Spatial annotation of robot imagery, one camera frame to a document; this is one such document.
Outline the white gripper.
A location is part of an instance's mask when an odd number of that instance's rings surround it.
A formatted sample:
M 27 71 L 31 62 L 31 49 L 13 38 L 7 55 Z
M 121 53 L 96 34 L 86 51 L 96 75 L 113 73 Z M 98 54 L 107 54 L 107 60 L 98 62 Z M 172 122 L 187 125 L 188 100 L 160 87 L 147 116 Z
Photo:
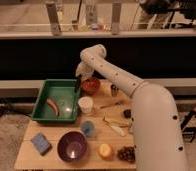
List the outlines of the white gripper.
M 75 71 L 75 76 L 78 77 L 77 82 L 76 82 L 76 92 L 80 88 L 81 79 L 86 80 L 90 78 L 93 75 L 93 73 L 94 73 L 94 70 L 90 66 L 85 64 L 84 62 L 80 62 L 78 64 L 76 71 Z

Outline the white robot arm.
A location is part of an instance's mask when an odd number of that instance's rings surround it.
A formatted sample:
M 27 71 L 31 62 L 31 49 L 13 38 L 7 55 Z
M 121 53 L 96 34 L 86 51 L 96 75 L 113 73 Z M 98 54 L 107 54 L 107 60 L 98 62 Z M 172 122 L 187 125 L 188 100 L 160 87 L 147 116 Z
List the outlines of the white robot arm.
M 106 56 L 101 44 L 83 49 L 76 75 L 98 72 L 131 98 L 137 171 L 189 171 L 173 95 L 107 62 Z

